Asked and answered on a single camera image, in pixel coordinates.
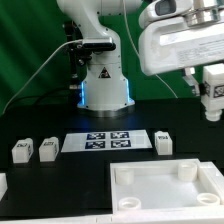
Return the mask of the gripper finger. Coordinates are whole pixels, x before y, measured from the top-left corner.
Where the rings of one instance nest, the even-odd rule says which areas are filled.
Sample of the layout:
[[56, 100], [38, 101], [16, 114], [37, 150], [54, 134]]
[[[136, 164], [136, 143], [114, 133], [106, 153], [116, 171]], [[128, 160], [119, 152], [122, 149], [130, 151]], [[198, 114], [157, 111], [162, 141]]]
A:
[[192, 92], [195, 96], [200, 95], [199, 83], [194, 77], [195, 68], [194, 67], [186, 67], [184, 69], [183, 79], [185, 82], [192, 88]]

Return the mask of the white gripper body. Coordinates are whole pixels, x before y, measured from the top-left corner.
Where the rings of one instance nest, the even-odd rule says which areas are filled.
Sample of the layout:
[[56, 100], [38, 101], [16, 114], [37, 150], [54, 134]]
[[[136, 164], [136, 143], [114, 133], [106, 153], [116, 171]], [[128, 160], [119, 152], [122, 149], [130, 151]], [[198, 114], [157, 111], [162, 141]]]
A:
[[151, 23], [139, 37], [139, 55], [148, 76], [224, 59], [224, 11], [218, 22], [196, 27], [181, 16]]

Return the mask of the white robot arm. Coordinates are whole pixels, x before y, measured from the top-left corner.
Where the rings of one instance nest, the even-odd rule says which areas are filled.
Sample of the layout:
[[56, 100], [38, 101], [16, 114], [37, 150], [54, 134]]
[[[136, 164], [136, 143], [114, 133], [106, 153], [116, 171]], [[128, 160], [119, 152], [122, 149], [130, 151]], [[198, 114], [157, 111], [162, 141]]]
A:
[[87, 66], [78, 108], [111, 117], [135, 105], [122, 74], [121, 40], [102, 25], [102, 16], [132, 13], [143, 29], [138, 57], [144, 74], [183, 69], [185, 80], [200, 91], [192, 76], [198, 65], [224, 59], [224, 0], [56, 0], [60, 10], [81, 31], [75, 44], [77, 62]]

